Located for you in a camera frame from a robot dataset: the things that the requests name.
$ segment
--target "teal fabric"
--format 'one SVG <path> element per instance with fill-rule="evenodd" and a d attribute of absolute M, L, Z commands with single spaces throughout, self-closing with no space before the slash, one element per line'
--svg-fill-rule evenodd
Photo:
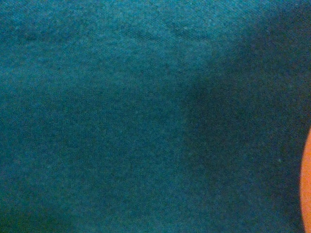
<path fill-rule="evenodd" d="M 309 1 L 0 1 L 0 232 L 300 233 Z"/>

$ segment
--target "orange circular object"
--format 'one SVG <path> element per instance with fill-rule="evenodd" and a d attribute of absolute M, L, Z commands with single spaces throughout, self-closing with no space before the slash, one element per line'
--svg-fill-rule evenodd
<path fill-rule="evenodd" d="M 301 163 L 300 205 L 305 232 L 311 233 L 311 129 Z"/>

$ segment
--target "orange object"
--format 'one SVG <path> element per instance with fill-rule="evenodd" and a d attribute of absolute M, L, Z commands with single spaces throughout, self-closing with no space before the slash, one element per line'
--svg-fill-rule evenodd
<path fill-rule="evenodd" d="M 301 163 L 300 205 L 305 232 L 311 233 L 311 129 Z"/>

